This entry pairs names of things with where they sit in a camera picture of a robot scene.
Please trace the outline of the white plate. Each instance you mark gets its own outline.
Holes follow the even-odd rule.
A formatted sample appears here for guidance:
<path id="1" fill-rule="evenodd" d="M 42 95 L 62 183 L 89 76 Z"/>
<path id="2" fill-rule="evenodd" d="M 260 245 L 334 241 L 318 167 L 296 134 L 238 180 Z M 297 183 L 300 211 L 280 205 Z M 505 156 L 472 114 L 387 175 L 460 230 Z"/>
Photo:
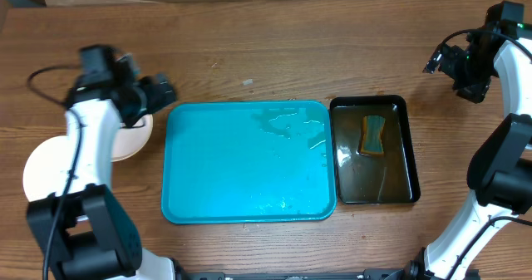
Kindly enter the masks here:
<path id="1" fill-rule="evenodd" d="M 148 142 L 153 126 L 153 116 L 144 115 L 132 128 L 120 128 L 114 139 L 111 161 L 125 160 L 138 153 Z"/>
<path id="2" fill-rule="evenodd" d="M 72 147 L 65 135 L 43 141 L 28 157 L 22 176 L 23 190 L 29 202 L 59 195 L 67 181 Z"/>

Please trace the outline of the green yellow sponge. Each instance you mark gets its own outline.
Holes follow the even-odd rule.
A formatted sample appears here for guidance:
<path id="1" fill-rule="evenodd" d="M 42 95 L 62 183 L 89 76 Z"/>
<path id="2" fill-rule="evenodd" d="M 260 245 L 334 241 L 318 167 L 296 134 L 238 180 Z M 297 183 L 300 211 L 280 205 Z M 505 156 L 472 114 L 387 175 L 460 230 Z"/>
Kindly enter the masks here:
<path id="1" fill-rule="evenodd" d="M 362 118 L 359 152 L 363 155 L 384 155 L 382 132 L 386 119 L 380 115 L 366 115 Z"/>

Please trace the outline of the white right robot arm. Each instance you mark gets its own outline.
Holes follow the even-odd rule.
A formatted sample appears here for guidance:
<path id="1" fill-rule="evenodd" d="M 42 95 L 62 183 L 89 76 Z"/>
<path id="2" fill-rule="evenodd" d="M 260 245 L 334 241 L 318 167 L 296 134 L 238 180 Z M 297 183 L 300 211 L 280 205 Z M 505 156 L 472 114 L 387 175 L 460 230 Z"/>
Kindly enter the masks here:
<path id="1" fill-rule="evenodd" d="M 505 118 L 475 152 L 467 170 L 467 198 L 443 233 L 392 279 L 477 279 L 469 268 L 508 223 L 522 224 L 531 207 L 531 26 L 521 3 L 491 6 L 482 27 L 463 31 L 466 49 L 442 41 L 423 71 L 441 71 L 453 91 L 480 103 L 492 78 L 500 81 Z"/>

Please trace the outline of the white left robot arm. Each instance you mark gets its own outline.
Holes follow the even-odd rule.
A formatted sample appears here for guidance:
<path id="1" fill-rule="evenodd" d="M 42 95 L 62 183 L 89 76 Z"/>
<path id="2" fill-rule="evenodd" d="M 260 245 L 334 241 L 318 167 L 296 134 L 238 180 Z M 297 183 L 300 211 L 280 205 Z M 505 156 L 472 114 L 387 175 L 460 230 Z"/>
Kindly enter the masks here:
<path id="1" fill-rule="evenodd" d="M 29 202 L 26 219 L 43 254 L 45 279 L 186 279 L 173 258 L 142 247 L 133 221 L 111 192 L 111 154 L 120 128 L 176 102 L 163 74 L 141 77 L 131 56 L 96 44 L 80 49 L 81 74 L 66 98 L 27 88 L 65 111 L 66 181 Z"/>

